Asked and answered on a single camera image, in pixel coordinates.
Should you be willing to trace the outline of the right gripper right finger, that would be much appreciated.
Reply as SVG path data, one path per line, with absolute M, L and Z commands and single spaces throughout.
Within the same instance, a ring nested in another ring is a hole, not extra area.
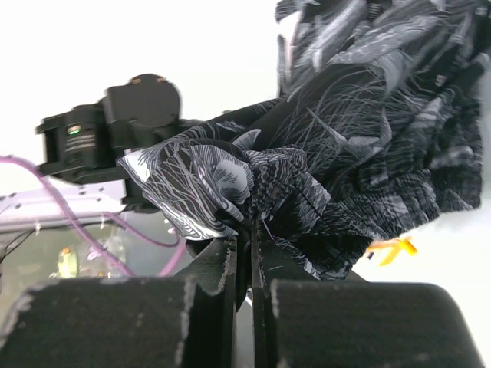
M 367 367 L 366 342 L 350 336 L 331 316 L 314 305 L 315 297 L 326 297 L 330 287 L 318 283 L 281 250 L 258 225 L 251 234 L 251 285 L 257 367 Z M 287 319 L 278 320 L 276 288 L 305 288 L 303 304 L 294 302 Z

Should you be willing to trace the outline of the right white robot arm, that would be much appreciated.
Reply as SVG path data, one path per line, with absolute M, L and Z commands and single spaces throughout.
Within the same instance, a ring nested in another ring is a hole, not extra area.
M 43 176 L 126 179 L 116 161 L 180 132 L 180 96 L 143 74 L 98 103 L 45 119 Z M 360 367 L 365 339 L 348 284 L 316 281 L 257 238 L 209 241 L 173 277 L 58 281 L 28 289 L 2 334 L 3 367 L 232 367 L 236 311 L 253 296 L 258 367 Z

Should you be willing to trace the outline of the dark patterned shorts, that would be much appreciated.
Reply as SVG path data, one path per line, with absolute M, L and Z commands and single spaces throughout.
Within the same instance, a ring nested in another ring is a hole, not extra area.
M 488 1 L 280 1 L 277 98 L 119 164 L 192 241 L 264 224 L 320 280 L 481 203 Z

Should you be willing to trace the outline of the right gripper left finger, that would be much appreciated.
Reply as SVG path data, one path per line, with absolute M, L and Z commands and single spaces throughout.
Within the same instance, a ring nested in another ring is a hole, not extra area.
M 173 279 L 182 281 L 178 367 L 234 367 L 238 310 L 236 240 L 215 239 Z

